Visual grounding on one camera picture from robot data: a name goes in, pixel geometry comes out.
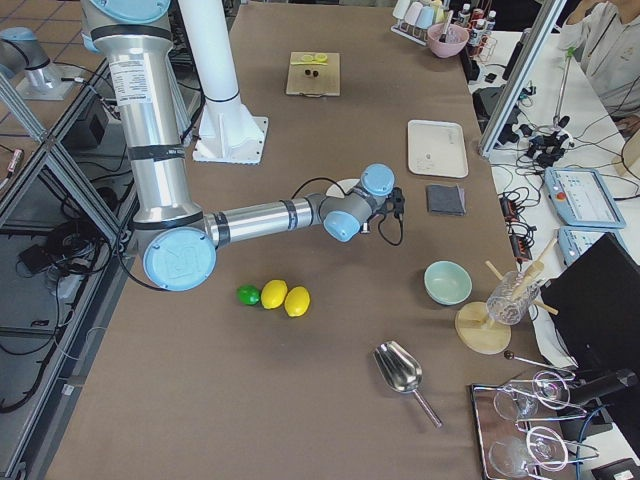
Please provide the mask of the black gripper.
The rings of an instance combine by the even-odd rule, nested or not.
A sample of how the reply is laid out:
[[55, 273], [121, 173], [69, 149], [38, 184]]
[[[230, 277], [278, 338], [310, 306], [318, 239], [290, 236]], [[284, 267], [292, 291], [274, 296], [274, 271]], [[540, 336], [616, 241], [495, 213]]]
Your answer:
[[392, 214], [393, 216], [403, 216], [405, 206], [405, 197], [400, 187], [394, 187], [385, 200], [383, 212]]

